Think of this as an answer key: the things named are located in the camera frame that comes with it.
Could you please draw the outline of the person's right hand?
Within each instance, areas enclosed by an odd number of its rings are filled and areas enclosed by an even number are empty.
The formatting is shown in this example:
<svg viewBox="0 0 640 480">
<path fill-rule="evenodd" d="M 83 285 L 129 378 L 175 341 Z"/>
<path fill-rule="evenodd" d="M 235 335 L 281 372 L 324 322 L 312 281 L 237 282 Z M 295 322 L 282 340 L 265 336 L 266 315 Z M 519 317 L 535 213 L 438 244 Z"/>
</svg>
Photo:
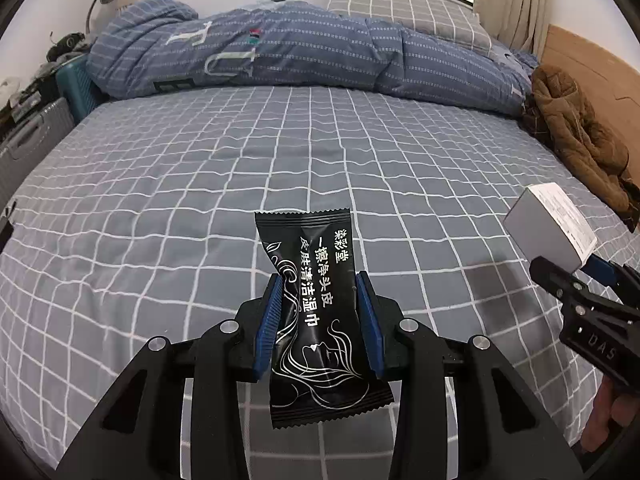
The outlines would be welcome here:
<svg viewBox="0 0 640 480">
<path fill-rule="evenodd" d="M 639 411 L 639 397 L 623 392 L 608 376 L 602 377 L 601 385 L 593 399 L 591 414 L 580 437 L 582 449 L 596 452 L 610 434 L 608 424 L 628 427 Z"/>
</svg>

